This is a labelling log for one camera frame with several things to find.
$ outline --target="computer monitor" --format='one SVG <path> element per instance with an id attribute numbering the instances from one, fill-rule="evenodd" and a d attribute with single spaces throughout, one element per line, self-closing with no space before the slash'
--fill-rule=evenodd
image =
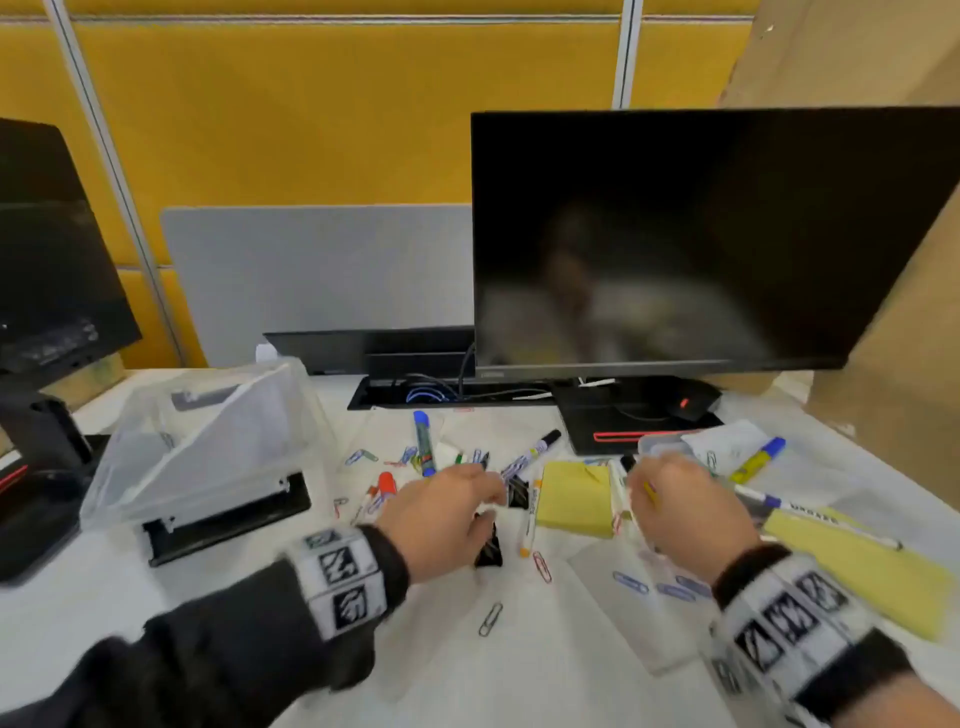
<path id="1" fill-rule="evenodd" d="M 960 180 L 960 108 L 472 117 L 477 374 L 843 367 Z"/>
<path id="2" fill-rule="evenodd" d="M 0 119 L 0 385 L 39 389 L 139 338 L 60 131 Z"/>

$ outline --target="white desk surface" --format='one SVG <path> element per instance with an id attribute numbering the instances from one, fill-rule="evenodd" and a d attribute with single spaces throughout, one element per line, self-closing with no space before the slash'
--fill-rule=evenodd
<path id="1" fill-rule="evenodd" d="M 133 388 L 178 373 L 132 376 L 76 414 L 81 429 L 110 427 Z M 347 411 L 359 378 L 314 380 L 340 449 L 366 417 Z M 512 407 L 509 415 L 540 432 L 563 428 L 552 406 Z M 719 415 L 727 422 L 748 417 L 857 474 L 921 526 L 908 546 L 960 574 L 960 514 L 906 476 L 792 403 L 727 394 Z M 555 450 L 553 457 L 570 454 L 566 445 Z M 0 467 L 11 461 L 12 455 L 0 458 Z M 416 587 L 378 631 L 369 680 L 349 692 L 308 695 L 277 725 L 733 726 L 699 663 L 651 677 L 596 607 L 565 561 L 591 539 L 538 531 L 537 549 L 554 577 L 547 585 L 529 560 L 514 555 L 523 514 L 501 510 L 497 524 L 502 570 L 464 570 Z M 48 694 L 97 640 L 136 639 L 149 617 L 269 564 L 287 542 L 322 525 L 308 511 L 160 569 L 147 566 L 129 527 L 81 534 L 26 585 L 0 591 L 0 711 Z M 503 613 L 482 639 L 476 630 L 498 600 Z M 960 652 L 889 623 L 886 629 L 921 675 L 960 704 Z"/>

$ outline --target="person's left hand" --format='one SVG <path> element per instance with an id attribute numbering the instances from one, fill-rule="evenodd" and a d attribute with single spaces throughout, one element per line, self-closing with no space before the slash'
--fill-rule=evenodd
<path id="1" fill-rule="evenodd" d="M 375 525 L 403 556 L 416 584 L 474 562 L 493 535 L 492 509 L 473 517 L 483 503 L 507 504 L 503 480 L 479 465 L 455 465 L 400 488 Z"/>

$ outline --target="hand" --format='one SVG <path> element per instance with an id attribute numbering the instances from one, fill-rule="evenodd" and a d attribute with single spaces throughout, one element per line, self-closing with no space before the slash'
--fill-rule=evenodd
<path id="1" fill-rule="evenodd" d="M 387 501 L 376 527 L 390 539 L 417 584 L 472 564 L 493 535 L 495 511 L 474 518 L 483 503 L 507 504 L 496 473 L 455 465 L 409 483 Z"/>
<path id="2" fill-rule="evenodd" d="M 657 491 L 657 504 L 643 488 Z M 627 477 L 643 535 L 673 562 L 715 584 L 724 569 L 760 544 L 750 514 L 698 463 L 671 452 L 645 457 Z"/>

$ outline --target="yellow notepad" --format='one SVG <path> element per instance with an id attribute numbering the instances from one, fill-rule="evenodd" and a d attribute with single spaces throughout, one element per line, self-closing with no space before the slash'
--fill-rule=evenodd
<path id="1" fill-rule="evenodd" d="M 859 526 L 829 508 L 823 512 Z M 889 620 L 926 640 L 941 636 L 954 579 L 939 564 L 783 511 L 774 511 L 763 529 L 791 548 L 813 554 L 838 581 Z"/>
<path id="2" fill-rule="evenodd" d="M 613 537 L 610 470 L 598 465 L 552 462 L 543 468 L 537 525 Z"/>

